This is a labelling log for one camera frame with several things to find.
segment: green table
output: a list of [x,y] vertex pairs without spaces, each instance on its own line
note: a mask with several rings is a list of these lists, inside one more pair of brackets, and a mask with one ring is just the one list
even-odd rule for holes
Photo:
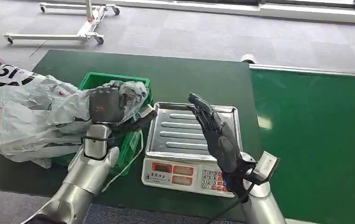
[[[194,91],[213,104],[235,105],[244,147],[258,154],[252,110],[244,107],[251,103],[246,86],[251,74],[262,148],[281,157],[271,186],[285,217],[355,223],[355,77],[279,68],[250,71],[247,64],[237,62],[67,51],[48,52],[34,69],[74,85],[89,71],[150,78],[155,101],[186,102],[186,94]],[[199,80],[208,88],[198,85]],[[210,217],[231,202],[144,186],[140,173],[141,162],[136,162],[95,202],[198,217]],[[1,190],[52,196],[65,175],[60,166],[43,170],[0,156]],[[224,217],[244,220],[237,209]]]

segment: white metal stand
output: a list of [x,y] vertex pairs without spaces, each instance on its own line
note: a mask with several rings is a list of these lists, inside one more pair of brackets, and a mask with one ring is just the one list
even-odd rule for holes
[[105,6],[93,6],[91,4],[91,0],[85,0],[85,5],[49,4],[45,2],[41,2],[39,3],[39,5],[43,13],[45,12],[46,8],[86,10],[87,21],[76,35],[37,35],[5,33],[4,37],[7,39],[8,42],[13,43],[13,40],[86,41],[94,37],[99,44],[102,44],[104,42],[104,36],[94,32],[96,27],[103,20],[104,16],[106,16],[106,12],[110,8],[116,15],[118,15],[120,12],[119,8],[114,4],[107,4]]

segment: digital scale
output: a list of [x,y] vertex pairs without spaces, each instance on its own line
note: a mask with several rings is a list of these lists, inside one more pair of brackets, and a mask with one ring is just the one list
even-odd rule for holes
[[[198,194],[234,197],[226,188],[216,159],[209,154],[202,128],[190,104],[156,103],[143,162],[145,185]],[[228,123],[242,150],[237,109],[212,106]]]

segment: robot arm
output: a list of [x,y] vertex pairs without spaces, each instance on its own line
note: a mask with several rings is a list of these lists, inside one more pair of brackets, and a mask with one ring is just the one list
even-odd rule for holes
[[134,123],[121,124],[126,97],[116,86],[98,87],[90,93],[92,125],[68,167],[69,173],[55,195],[22,224],[81,224],[114,167],[119,148],[113,131],[136,131],[147,126],[156,113],[150,106],[139,111]]
[[194,93],[190,93],[188,101],[194,105],[189,107],[202,127],[209,153],[217,159],[227,189],[238,198],[237,203],[241,204],[249,223],[285,224],[268,182],[279,158],[264,152],[259,161],[255,161],[240,152],[231,128],[221,121],[208,102]]

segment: metal tray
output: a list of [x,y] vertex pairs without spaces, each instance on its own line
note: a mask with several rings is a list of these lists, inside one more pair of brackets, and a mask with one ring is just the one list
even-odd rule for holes
[[[154,105],[158,116],[151,122],[146,156],[176,160],[216,161],[209,154],[201,126],[187,105],[158,102]],[[237,108],[213,106],[222,121],[228,123],[242,151]]]

